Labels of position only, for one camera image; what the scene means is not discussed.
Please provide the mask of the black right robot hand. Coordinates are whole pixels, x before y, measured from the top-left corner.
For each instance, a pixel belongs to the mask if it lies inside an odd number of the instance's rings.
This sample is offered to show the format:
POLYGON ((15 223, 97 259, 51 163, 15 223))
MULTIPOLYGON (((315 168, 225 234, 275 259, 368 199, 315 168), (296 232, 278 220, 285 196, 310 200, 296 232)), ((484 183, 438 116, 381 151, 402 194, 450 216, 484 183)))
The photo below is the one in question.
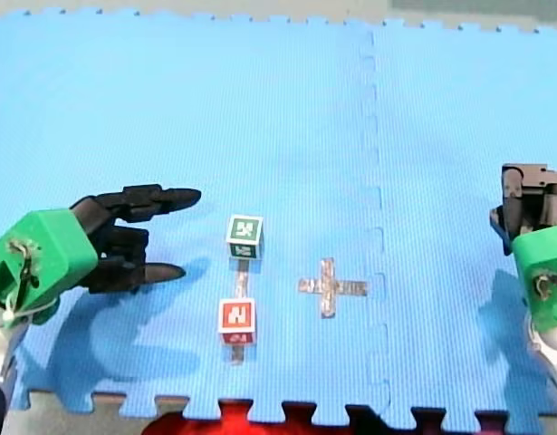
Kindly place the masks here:
POLYGON ((501 189, 502 202, 490 210, 489 220, 509 256, 517 237, 557 226, 557 170, 545 164, 504 164, 501 189))

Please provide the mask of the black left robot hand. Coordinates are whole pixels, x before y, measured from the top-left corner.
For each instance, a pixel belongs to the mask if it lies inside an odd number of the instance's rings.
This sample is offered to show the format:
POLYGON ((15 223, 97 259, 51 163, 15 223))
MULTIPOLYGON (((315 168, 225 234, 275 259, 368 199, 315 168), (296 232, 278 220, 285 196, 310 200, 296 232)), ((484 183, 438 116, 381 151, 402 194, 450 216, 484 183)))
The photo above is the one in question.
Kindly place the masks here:
POLYGON ((134 227, 155 216, 191 208, 201 199, 195 188, 162 188, 159 184, 127 186, 120 192, 90 195, 70 206, 97 257, 97 265, 78 282, 91 294, 128 292, 145 285, 178 280, 182 266, 149 262, 149 232, 134 227))

